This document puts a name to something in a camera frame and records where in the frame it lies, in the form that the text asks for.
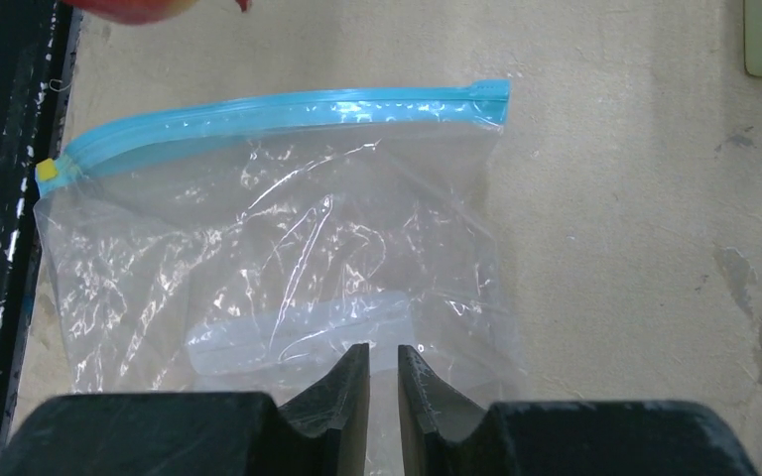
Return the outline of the clear zip top bag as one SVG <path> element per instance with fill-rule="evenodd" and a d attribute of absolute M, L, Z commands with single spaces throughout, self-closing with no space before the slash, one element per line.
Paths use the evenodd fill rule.
<path fill-rule="evenodd" d="M 263 391 L 370 355 L 365 470 L 403 471 L 397 349 L 479 404 L 524 392 L 480 212 L 506 79 L 292 92 L 132 116 L 36 168 L 79 393 Z"/>

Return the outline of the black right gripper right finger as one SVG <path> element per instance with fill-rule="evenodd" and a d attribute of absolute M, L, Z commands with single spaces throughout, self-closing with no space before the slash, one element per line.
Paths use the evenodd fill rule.
<path fill-rule="evenodd" d="M 408 475 L 754 475 L 733 430 L 686 401 L 521 401 L 483 408 L 398 348 Z"/>

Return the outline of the red fake apple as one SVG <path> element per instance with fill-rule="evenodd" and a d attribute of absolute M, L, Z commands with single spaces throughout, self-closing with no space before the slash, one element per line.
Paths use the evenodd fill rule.
<path fill-rule="evenodd" d="M 196 0 L 65 0 L 66 4 L 104 20 L 128 25 L 150 25 L 175 18 Z"/>

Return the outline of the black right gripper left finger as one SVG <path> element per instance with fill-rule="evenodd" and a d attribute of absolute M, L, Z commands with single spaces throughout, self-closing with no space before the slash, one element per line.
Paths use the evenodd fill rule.
<path fill-rule="evenodd" d="M 262 392 L 84 394 L 36 408 L 0 475 L 359 475 L 369 347 L 283 405 Z"/>

